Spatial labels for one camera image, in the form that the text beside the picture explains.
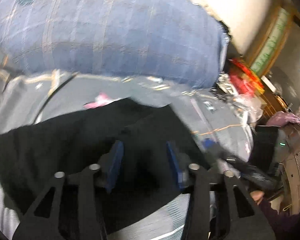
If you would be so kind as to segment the purple sleeve forearm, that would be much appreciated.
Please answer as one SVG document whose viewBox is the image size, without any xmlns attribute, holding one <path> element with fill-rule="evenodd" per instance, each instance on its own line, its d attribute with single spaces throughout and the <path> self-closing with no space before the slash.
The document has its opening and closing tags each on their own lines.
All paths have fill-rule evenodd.
<svg viewBox="0 0 300 240">
<path fill-rule="evenodd" d="M 276 239 L 285 239 L 292 228 L 297 224 L 300 215 L 289 215 L 285 212 L 278 213 L 271 208 L 271 204 L 266 199 L 262 199 L 258 205 L 265 215 L 268 223 L 275 233 Z"/>
</svg>

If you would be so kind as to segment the person's hand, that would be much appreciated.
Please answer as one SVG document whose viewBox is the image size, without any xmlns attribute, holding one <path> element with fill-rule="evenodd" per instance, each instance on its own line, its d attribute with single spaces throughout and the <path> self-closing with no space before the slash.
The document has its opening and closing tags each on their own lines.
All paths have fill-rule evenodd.
<svg viewBox="0 0 300 240">
<path fill-rule="evenodd" d="M 250 196 L 254 200 L 254 202 L 257 205 L 259 205 L 262 202 L 263 198 L 264 198 L 264 192 L 259 191 L 259 190 L 252 191 L 252 192 L 250 192 Z"/>
</svg>

